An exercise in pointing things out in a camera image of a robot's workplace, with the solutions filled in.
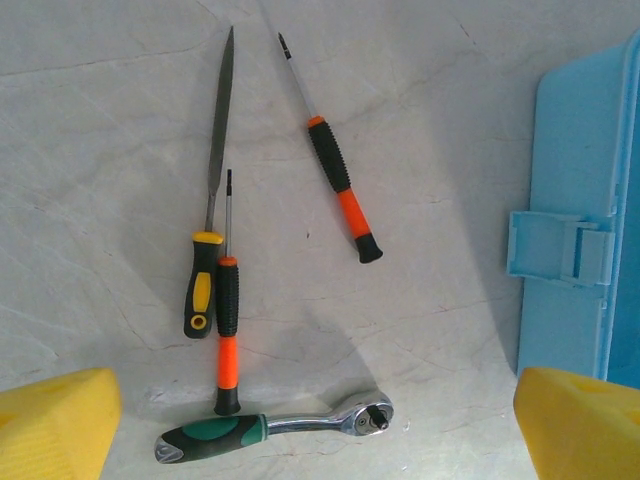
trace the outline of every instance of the green and black handle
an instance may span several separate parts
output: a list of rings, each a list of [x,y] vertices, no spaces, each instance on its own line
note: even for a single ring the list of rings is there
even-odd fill
[[[389,427],[392,417],[393,404],[382,392],[359,393],[326,415],[241,415],[175,428],[158,437],[155,457],[160,463],[202,460],[248,447],[278,433],[335,430],[358,437],[375,435]]]

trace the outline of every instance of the black rubber grip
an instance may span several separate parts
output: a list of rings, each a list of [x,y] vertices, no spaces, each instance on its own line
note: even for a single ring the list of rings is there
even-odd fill
[[[267,435],[264,415],[212,418],[162,434],[155,456],[165,464],[202,460],[261,442]]]
[[[215,294],[218,334],[221,337],[233,337],[238,331],[239,290],[238,265],[219,264],[216,271]]]
[[[356,238],[356,247],[360,254],[360,263],[371,263],[382,257],[382,250],[371,233]]]
[[[205,338],[211,332],[211,325],[215,321],[215,294],[210,291],[210,298],[207,306],[202,311],[196,311],[193,307],[193,296],[195,294],[196,279],[199,273],[210,275],[211,289],[213,289],[214,275],[218,260],[219,245],[203,242],[193,242],[193,268],[187,296],[184,302],[184,334],[189,338]],[[194,316],[203,317],[199,323],[203,328],[194,328],[192,318]]]
[[[238,387],[220,388],[218,387],[218,395],[216,396],[216,406],[213,409],[216,415],[226,417],[240,411],[240,402],[238,401]]]
[[[325,175],[329,179],[331,188],[336,193],[344,192],[351,188],[351,181],[344,164],[342,153],[336,138],[333,136],[331,127],[326,121],[322,121],[309,127],[311,143],[318,155],[318,160],[322,165]]]

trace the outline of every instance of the yellow and black screwdriver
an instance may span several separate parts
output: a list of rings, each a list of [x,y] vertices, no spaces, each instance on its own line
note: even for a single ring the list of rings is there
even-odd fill
[[[231,169],[227,170],[227,212],[224,256],[216,270],[216,319],[218,322],[218,396],[214,411],[221,416],[240,410],[238,402],[238,305],[240,280],[238,261],[231,255]]]
[[[340,207],[342,208],[347,225],[349,226],[349,230],[351,230],[358,253],[360,254],[360,263],[371,263],[382,257],[382,250],[378,248],[371,233],[371,228],[369,228],[369,224],[367,223],[367,219],[362,213],[362,209],[351,188],[351,180],[349,179],[347,167],[342,158],[338,142],[336,142],[327,121],[317,114],[309,92],[298,73],[289,47],[281,33],[278,33],[278,40],[280,41],[280,46],[287,59],[287,64],[291,68],[293,77],[309,112],[307,128],[309,136],[311,137],[311,143],[313,143],[313,148],[316,151],[325,175],[329,179],[331,187],[338,195]]]
[[[209,335],[215,314],[214,274],[218,249],[222,235],[213,231],[213,211],[216,193],[220,185],[224,144],[227,137],[231,85],[233,83],[233,27],[229,32],[222,55],[218,96],[213,119],[211,156],[209,158],[209,195],[204,231],[195,232],[193,239],[193,269],[184,303],[184,334],[189,338],[204,338]]]

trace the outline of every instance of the orange and black screwdriver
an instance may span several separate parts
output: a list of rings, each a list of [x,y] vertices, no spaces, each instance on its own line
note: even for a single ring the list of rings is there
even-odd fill
[[[240,281],[238,261],[231,255],[231,169],[227,170],[227,212],[225,220],[224,256],[216,270],[216,318],[218,322],[218,396],[214,411],[233,415],[240,410],[238,402],[238,305]]]
[[[344,164],[340,147],[336,142],[336,139],[331,131],[331,127],[327,121],[316,113],[316,109],[311,101],[309,92],[306,89],[305,84],[302,82],[289,47],[287,47],[284,37],[281,33],[278,33],[278,40],[282,46],[284,56],[287,59],[287,64],[291,67],[291,72],[296,80],[298,89],[304,99],[304,103],[309,111],[309,121],[307,128],[309,130],[309,136],[311,137],[311,143],[316,151],[318,160],[322,165],[325,175],[329,179],[329,183],[333,190],[338,194],[338,200],[344,213],[351,234],[358,248],[360,254],[361,263],[371,263],[374,260],[382,257],[382,250],[378,248],[367,219],[365,218],[358,200],[356,199],[353,189],[351,188],[351,181],[349,174],[347,173],[347,167]]]

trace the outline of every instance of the yellow foam block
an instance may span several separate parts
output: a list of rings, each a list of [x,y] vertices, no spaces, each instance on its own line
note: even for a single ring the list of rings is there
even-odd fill
[[[640,390],[527,368],[514,408],[541,480],[640,479]]]
[[[98,479],[121,413],[107,368],[0,393],[0,479]]]

